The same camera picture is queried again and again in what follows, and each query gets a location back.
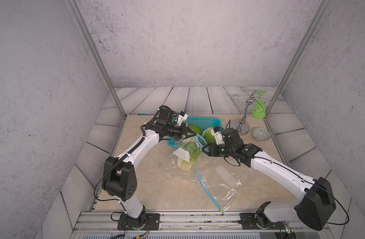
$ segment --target gray textured wall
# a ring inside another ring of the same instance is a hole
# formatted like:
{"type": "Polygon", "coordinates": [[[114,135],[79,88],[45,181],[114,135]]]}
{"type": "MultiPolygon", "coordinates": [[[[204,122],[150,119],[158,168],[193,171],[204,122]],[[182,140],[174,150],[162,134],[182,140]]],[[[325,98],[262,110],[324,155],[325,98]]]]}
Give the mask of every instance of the gray textured wall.
{"type": "Polygon", "coordinates": [[[64,0],[0,0],[0,238],[35,236],[107,95],[64,0]]]}
{"type": "Polygon", "coordinates": [[[365,0],[334,0],[283,96],[365,215],[365,0]]]}
{"type": "Polygon", "coordinates": [[[320,0],[78,0],[115,87],[275,86],[320,0]]]}

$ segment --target plastic bag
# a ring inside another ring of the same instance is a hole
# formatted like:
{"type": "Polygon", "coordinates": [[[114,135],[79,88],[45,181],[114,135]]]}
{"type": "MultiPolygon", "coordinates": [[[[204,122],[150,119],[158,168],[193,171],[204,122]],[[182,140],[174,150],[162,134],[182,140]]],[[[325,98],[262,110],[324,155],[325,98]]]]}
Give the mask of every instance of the plastic bag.
{"type": "Polygon", "coordinates": [[[197,136],[175,141],[173,153],[162,163],[160,169],[172,178],[199,183],[195,170],[207,166],[211,159],[202,152],[204,145],[206,142],[197,136]]]}
{"type": "MultiPolygon", "coordinates": [[[[206,167],[196,169],[195,173],[213,203],[222,213],[225,213],[235,200],[237,192],[253,176],[250,168],[244,164],[234,167],[223,158],[211,159],[206,167]]],[[[232,158],[226,160],[237,165],[232,158]]]]}

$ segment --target patterned ceramic bowl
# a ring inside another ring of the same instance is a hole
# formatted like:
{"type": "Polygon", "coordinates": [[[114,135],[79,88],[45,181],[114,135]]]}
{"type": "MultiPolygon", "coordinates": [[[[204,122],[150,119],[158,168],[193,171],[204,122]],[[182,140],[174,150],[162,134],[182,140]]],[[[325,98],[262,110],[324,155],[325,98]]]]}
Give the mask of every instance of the patterned ceramic bowl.
{"type": "Polygon", "coordinates": [[[269,131],[262,127],[256,127],[253,129],[253,138],[258,142],[269,140],[271,137],[269,131]]]}

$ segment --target label on bag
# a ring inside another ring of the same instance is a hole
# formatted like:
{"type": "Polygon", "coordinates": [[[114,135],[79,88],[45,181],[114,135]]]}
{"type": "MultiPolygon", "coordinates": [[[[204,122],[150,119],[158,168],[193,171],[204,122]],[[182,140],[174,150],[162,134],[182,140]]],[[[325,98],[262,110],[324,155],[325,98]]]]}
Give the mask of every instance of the label on bag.
{"type": "Polygon", "coordinates": [[[230,187],[236,184],[236,179],[222,165],[216,168],[216,171],[230,187]]]}
{"type": "Polygon", "coordinates": [[[180,147],[176,151],[174,151],[173,154],[179,158],[182,158],[183,160],[187,161],[188,163],[190,163],[189,152],[186,151],[185,149],[180,147]]]}

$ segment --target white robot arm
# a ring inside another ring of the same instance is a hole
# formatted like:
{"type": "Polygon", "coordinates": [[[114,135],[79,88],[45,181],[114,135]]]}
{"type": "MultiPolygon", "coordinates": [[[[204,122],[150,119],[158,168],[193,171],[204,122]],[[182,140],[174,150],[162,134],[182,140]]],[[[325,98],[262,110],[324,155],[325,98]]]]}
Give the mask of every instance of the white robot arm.
{"type": "MultiPolygon", "coordinates": [[[[130,227],[140,228],[145,221],[145,207],[135,193],[137,166],[163,137],[170,136],[180,140],[195,136],[195,132],[183,122],[186,118],[184,112],[178,114],[166,106],[161,106],[153,119],[141,126],[143,135],[129,149],[115,158],[109,157],[106,160],[102,188],[119,200],[130,227]]],[[[217,137],[218,143],[209,143],[203,147],[204,153],[213,157],[231,156],[239,163],[268,175],[298,198],[297,202],[284,204],[263,203],[256,215],[261,228],[267,228],[272,222],[279,221],[302,221],[312,229],[323,228],[336,208],[334,199],[325,192],[326,190],[332,194],[326,179],[315,180],[303,175],[275,160],[258,146],[244,144],[233,128],[222,130],[216,127],[214,131],[217,135],[220,134],[222,139],[217,137]]]]}

